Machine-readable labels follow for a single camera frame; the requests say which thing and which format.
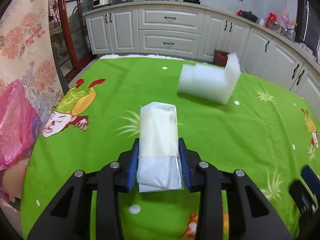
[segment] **pink bottle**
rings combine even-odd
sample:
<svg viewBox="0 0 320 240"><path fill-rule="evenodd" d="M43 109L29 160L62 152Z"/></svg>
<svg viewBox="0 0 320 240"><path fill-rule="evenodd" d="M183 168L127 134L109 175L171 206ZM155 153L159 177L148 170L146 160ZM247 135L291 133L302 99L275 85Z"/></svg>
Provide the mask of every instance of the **pink bottle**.
<svg viewBox="0 0 320 240"><path fill-rule="evenodd" d="M284 12L283 12L283 14L281 15L279 24L280 24L283 28L287 29L289 23L290 23L289 13L288 13L287 10L285 9Z"/></svg>

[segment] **metal bowl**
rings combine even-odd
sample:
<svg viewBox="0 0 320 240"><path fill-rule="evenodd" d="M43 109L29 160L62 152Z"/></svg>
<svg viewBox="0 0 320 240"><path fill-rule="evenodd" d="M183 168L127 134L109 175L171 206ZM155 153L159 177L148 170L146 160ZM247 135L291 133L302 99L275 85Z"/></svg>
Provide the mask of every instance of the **metal bowl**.
<svg viewBox="0 0 320 240"><path fill-rule="evenodd" d="M285 36L288 32L287 29L283 28L279 23L270 20L268 20L268 28L279 33L281 36Z"/></svg>

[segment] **drawer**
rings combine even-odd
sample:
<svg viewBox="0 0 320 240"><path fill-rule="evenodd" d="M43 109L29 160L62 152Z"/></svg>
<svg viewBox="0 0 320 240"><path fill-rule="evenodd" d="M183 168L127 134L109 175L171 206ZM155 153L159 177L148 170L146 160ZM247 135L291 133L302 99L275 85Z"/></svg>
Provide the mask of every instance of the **drawer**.
<svg viewBox="0 0 320 240"><path fill-rule="evenodd" d="M170 5L138 6L140 30L169 30L201 34L204 10Z"/></svg>
<svg viewBox="0 0 320 240"><path fill-rule="evenodd" d="M139 30L139 47L142 53L160 53L197 58L201 35L163 31Z"/></svg>

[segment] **pink plastic bag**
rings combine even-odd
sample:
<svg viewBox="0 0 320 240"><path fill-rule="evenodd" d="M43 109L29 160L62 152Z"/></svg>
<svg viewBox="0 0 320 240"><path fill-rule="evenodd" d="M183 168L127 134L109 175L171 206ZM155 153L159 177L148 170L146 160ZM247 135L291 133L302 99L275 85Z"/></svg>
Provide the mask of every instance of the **pink plastic bag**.
<svg viewBox="0 0 320 240"><path fill-rule="evenodd" d="M31 155L40 128L40 117L16 79L0 94L0 173Z"/></svg>

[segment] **rice cooker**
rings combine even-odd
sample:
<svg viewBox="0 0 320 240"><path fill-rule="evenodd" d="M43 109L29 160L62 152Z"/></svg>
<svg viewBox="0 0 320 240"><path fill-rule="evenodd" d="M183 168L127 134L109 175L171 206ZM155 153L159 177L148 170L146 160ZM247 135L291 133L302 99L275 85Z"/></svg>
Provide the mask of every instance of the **rice cooker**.
<svg viewBox="0 0 320 240"><path fill-rule="evenodd" d="M111 5L111 0L93 0L92 2L93 9L100 8L106 5Z"/></svg>

